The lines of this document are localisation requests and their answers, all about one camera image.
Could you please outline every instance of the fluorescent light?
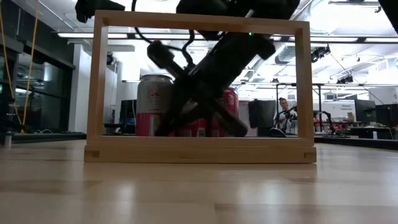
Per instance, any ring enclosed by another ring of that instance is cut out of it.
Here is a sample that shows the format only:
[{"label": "fluorescent light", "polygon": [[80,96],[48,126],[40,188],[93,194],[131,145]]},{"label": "fluorescent light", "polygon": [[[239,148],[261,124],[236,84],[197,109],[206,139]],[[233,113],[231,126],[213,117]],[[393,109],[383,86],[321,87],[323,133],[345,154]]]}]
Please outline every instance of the fluorescent light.
[{"label": "fluorescent light", "polygon": [[350,86],[350,87],[396,87],[395,84],[324,84],[324,86]]},{"label": "fluorescent light", "polygon": [[[91,33],[58,33],[59,37],[63,38],[81,38],[81,39],[92,39],[94,34]],[[127,34],[108,34],[109,39],[125,39]]]},{"label": "fluorescent light", "polygon": [[382,42],[382,43],[398,42],[398,37],[366,38],[365,42]]},{"label": "fluorescent light", "polygon": [[[189,39],[189,34],[143,34],[148,39]],[[196,40],[204,40],[202,35],[195,34]]]},{"label": "fluorescent light", "polygon": [[272,36],[272,37],[270,37],[270,39],[274,40],[274,41],[280,41],[282,39],[282,37]]},{"label": "fluorescent light", "polygon": [[314,42],[356,42],[356,37],[311,37]]},{"label": "fluorescent light", "polygon": [[108,34],[108,38],[124,39],[124,38],[127,38],[127,34]]}]

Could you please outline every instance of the cable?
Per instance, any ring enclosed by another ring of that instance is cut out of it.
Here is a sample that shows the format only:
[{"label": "cable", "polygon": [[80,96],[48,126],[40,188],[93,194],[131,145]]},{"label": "cable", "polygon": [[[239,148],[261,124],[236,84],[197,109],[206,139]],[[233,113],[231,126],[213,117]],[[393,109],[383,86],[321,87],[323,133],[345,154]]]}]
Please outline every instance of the cable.
[{"label": "cable", "polygon": [[48,132],[50,132],[51,134],[53,134],[53,132],[52,132],[51,130],[49,130],[49,129],[44,129],[43,131],[41,131],[41,130],[36,130],[36,131],[35,131],[35,134],[43,134],[45,131],[48,131]]},{"label": "cable", "polygon": [[[1,26],[2,49],[3,49],[3,52],[4,52],[4,62],[6,63],[6,72],[7,72],[7,76],[8,76],[8,85],[9,85],[10,92],[11,92],[11,98],[13,100],[15,100],[14,89],[13,89],[12,84],[11,84],[10,70],[9,70],[9,67],[8,67],[6,37],[4,35],[4,24],[3,24],[3,21],[2,21],[1,2],[0,2],[0,26]],[[22,124],[21,118],[19,117],[19,114],[18,114],[18,109],[16,107],[14,107],[14,110],[15,110],[15,113],[16,113],[16,116],[17,116],[19,124]]]},{"label": "cable", "polygon": [[184,57],[186,58],[187,62],[188,62],[188,67],[190,67],[191,65],[193,65],[193,59],[191,57],[191,55],[189,55],[189,53],[187,52],[187,48],[190,44],[193,43],[193,41],[195,40],[195,33],[193,30],[189,30],[189,40],[187,43],[185,43],[185,45],[182,47],[182,54],[184,55]]},{"label": "cable", "polygon": [[37,32],[37,21],[39,18],[39,0],[36,0],[36,15],[35,15],[35,27],[33,30],[33,42],[32,42],[32,51],[30,53],[30,66],[29,66],[29,74],[27,77],[27,84],[26,84],[26,97],[25,97],[25,107],[24,107],[24,120],[22,122],[25,125],[26,122],[26,109],[27,109],[27,102],[29,98],[29,86],[30,86],[30,77],[32,76],[32,67],[33,67],[33,57],[35,52],[35,43],[36,43],[36,32]]},{"label": "cable", "polygon": [[[330,56],[333,57],[333,59],[335,59],[335,61],[340,65],[341,68],[344,69],[344,71],[345,71],[348,75],[350,75],[349,72],[347,71],[347,69],[345,69],[345,67],[342,66],[342,64],[340,64],[340,62],[339,62],[332,54],[330,54]],[[359,83],[359,81],[357,81],[357,79],[355,79],[354,76],[352,76],[352,77],[353,77],[353,80],[354,80],[354,81],[356,81],[357,83]],[[381,104],[385,105],[377,96],[375,96],[373,93],[371,93],[365,86],[362,86],[362,87],[363,87],[370,95],[372,95],[373,97],[375,97],[375,99],[377,99]],[[388,127],[388,130],[390,131],[391,139],[394,140],[395,138],[394,138],[394,136],[392,135],[391,128]]]},{"label": "cable", "polygon": [[[333,57],[333,59],[335,59],[335,61],[340,65],[340,67],[342,68],[342,69],[344,69],[344,71],[347,73],[347,75],[351,75],[348,71],[347,71],[347,69],[345,69],[345,67],[344,66],[342,66],[341,64],[340,64],[340,62],[332,55],[332,54],[330,54],[330,56],[331,57]],[[358,84],[362,84],[362,83],[359,83],[359,81],[357,81],[357,79],[355,79],[354,78],[354,76],[352,76],[353,77],[353,80],[354,81],[356,81]],[[383,104],[383,105],[385,105],[377,96],[375,96],[373,93],[371,93],[365,86],[362,86],[371,96],[373,96],[373,97],[375,97],[375,99],[377,99],[381,104]]]},{"label": "cable", "polygon": [[[131,3],[131,11],[132,11],[132,12],[135,12],[135,11],[136,11],[136,4],[137,4],[137,0],[132,0],[132,3]],[[135,27],[134,30],[136,31],[136,33],[138,34],[138,36],[139,36],[142,40],[146,41],[148,44],[151,44],[151,43],[152,43],[151,40],[149,40],[149,39],[146,38],[143,34],[141,34],[141,32],[139,31],[138,27]],[[178,48],[178,47],[173,47],[173,46],[169,46],[169,45],[166,45],[166,47],[167,47],[168,49],[171,49],[171,50],[178,50],[178,51],[181,51],[181,53],[182,53],[182,55],[185,57],[185,60],[187,61],[188,65],[191,65],[191,64],[193,64],[193,59],[192,59],[191,55],[188,54],[188,52],[187,52],[187,47],[188,47],[188,45],[190,45],[190,44],[195,40],[195,34],[193,33],[193,30],[189,30],[189,33],[190,33],[190,38],[189,38],[189,41],[184,45],[184,46],[186,46],[185,49],[184,49],[184,48],[183,48],[183,49],[180,49],[180,48]]]}]

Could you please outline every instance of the light fixture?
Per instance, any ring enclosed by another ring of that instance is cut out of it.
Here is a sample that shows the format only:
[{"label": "light fixture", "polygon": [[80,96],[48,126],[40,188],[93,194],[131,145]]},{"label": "light fixture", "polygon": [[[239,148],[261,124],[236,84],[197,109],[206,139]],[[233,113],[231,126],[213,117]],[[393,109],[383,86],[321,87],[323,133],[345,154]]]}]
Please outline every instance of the light fixture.
[{"label": "light fixture", "polygon": [[[143,34],[145,38],[148,39],[182,39],[182,40],[188,40],[189,39],[189,34]],[[204,40],[205,38],[200,35],[200,34],[195,34],[195,40]]]},{"label": "light fixture", "polygon": [[330,53],[331,53],[331,51],[330,51],[329,45],[327,45],[326,47],[317,47],[311,53],[311,62],[315,63]]},{"label": "light fixture", "polygon": [[[79,39],[92,39],[94,34],[91,33],[58,33],[59,37],[63,38],[79,38]],[[109,39],[126,39],[127,34],[108,34]]]},{"label": "light fixture", "polygon": [[371,37],[366,38],[365,42],[398,43],[398,37]]},{"label": "light fixture", "polygon": [[280,41],[282,39],[282,37],[281,36],[271,36],[270,39],[274,40],[274,41]]},{"label": "light fixture", "polygon": [[356,42],[356,37],[311,37],[311,42]]}]

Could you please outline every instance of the silver soda can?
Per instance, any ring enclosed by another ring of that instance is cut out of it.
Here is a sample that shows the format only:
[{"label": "silver soda can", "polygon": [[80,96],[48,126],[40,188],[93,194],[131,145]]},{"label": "silver soda can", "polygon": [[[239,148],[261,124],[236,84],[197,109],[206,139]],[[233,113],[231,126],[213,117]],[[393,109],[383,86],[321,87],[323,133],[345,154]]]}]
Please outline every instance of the silver soda can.
[{"label": "silver soda can", "polygon": [[172,96],[172,79],[168,75],[144,75],[137,91],[137,136],[155,136]]}]

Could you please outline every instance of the yellow cable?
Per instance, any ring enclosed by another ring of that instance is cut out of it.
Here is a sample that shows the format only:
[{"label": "yellow cable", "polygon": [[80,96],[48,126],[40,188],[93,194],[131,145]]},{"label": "yellow cable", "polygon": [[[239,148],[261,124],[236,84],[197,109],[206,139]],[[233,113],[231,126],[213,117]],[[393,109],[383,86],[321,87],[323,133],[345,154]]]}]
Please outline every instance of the yellow cable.
[{"label": "yellow cable", "polygon": [[30,66],[29,66],[29,76],[27,77],[27,85],[26,85],[24,120],[22,122],[23,125],[25,125],[25,121],[26,121],[26,108],[27,108],[27,101],[28,101],[28,97],[29,97],[30,76],[32,75],[33,56],[34,56],[35,43],[36,43],[36,30],[37,30],[38,16],[39,16],[39,0],[36,0],[35,28],[33,30],[33,43],[32,43],[32,52],[30,53],[31,58],[30,58]]},{"label": "yellow cable", "polygon": [[[0,26],[1,26],[2,49],[4,51],[4,61],[6,63],[6,71],[7,71],[7,76],[8,76],[8,85],[9,85],[10,92],[11,92],[11,98],[14,100],[15,99],[14,90],[12,88],[10,69],[8,67],[8,58],[7,58],[7,49],[6,49],[6,37],[4,35],[4,25],[3,25],[3,21],[2,21],[1,5],[0,5]],[[14,108],[14,109],[15,109],[19,124],[22,124],[21,119],[20,119],[19,114],[18,114],[17,108]]]}]

